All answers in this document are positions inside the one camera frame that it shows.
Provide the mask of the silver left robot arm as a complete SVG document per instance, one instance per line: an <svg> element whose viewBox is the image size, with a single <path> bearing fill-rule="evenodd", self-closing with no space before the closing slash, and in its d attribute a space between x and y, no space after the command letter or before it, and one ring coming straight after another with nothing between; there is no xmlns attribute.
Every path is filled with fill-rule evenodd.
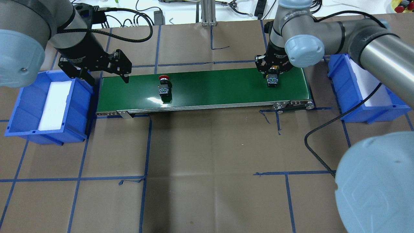
<svg viewBox="0 0 414 233"><path fill-rule="evenodd" d="M132 63L117 49L109 54L97 41L92 25L105 22L99 6L68 0L2 0L1 86L32 84L45 59L47 44L59 53L58 66L70 79L94 85L90 72L104 71L129 82Z"/></svg>

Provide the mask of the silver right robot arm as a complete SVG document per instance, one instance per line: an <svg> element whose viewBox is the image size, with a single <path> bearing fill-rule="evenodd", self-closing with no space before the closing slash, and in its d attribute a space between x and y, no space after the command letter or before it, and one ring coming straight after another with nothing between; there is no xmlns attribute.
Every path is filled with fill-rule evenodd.
<svg viewBox="0 0 414 233"><path fill-rule="evenodd" d="M355 77L330 74L342 113L304 137L309 152L334 177L335 200L349 233L413 232L413 131L364 139L343 155L333 171L309 146L311 134L342 119L374 122L396 117L393 108L413 108L413 46L394 34L385 21L365 12L351 11L364 19L327 22L335 14L316 19L312 0L280 0L267 33L263 56L256 56L257 70L267 86L292 68L317 64L326 55L333 62L346 54L376 79L376 86L362 96Z"/></svg>

